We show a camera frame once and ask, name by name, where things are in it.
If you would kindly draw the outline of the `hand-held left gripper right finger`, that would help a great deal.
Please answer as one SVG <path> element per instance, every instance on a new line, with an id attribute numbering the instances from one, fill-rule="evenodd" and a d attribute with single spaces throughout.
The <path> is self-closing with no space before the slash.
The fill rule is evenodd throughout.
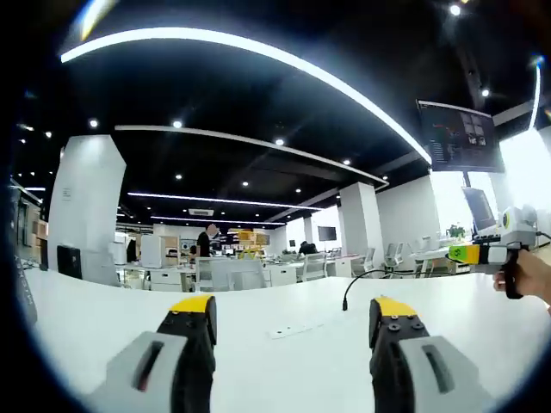
<path id="1" fill-rule="evenodd" d="M 369 309 L 369 371 L 376 412 L 490 412 L 479 370 L 409 306 L 388 297 Z"/>

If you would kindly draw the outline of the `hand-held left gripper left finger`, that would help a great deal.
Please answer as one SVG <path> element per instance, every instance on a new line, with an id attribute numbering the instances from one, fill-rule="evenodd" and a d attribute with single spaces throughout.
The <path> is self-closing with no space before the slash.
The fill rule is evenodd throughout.
<path id="1" fill-rule="evenodd" d="M 215 297 L 186 298 L 108 362 L 87 405 L 93 412 L 209 412 L 216 342 Z"/>

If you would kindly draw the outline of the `person's right hand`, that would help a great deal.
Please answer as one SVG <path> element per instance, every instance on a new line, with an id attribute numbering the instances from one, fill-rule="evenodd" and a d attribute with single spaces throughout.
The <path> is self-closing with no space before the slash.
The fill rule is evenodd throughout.
<path id="1" fill-rule="evenodd" d="M 550 265 L 530 251 L 519 250 L 517 259 L 493 276 L 493 288 L 520 296 L 537 297 L 550 312 Z"/>

